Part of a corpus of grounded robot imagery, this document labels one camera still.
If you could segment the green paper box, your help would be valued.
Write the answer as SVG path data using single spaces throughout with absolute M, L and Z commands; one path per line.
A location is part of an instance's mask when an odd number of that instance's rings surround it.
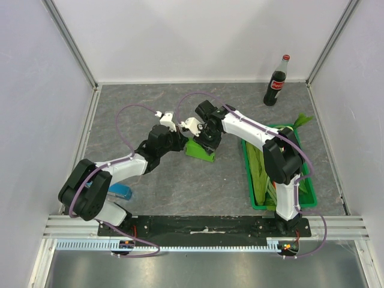
M 215 160 L 215 153 L 208 154 L 198 143 L 196 143 L 192 138 L 188 139 L 188 142 L 185 146 L 185 154 L 189 157 L 200 159 L 213 163 Z

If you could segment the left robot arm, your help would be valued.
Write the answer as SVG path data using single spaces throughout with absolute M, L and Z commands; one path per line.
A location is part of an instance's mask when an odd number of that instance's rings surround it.
M 69 208 L 71 217 L 111 224 L 117 235 L 125 236 L 131 231 L 131 214 L 106 199 L 110 186 L 153 171 L 162 156 L 183 151 L 187 142 L 179 129 L 171 131 L 167 126 L 155 125 L 148 138 L 125 157 L 97 163 L 80 160 L 61 188 L 58 200 Z

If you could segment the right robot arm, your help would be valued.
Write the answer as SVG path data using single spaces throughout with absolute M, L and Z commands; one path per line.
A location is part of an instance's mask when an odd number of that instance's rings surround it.
M 298 185 L 304 158 L 298 151 L 295 133 L 289 128 L 277 130 L 264 126 L 233 107 L 217 108 L 208 100 L 200 103 L 195 112 L 203 122 L 193 126 L 197 129 L 194 141 L 207 154 L 215 152 L 224 133 L 235 135 L 263 152 L 266 174 L 276 187 L 274 226 L 279 235 L 289 236 L 302 218 Z

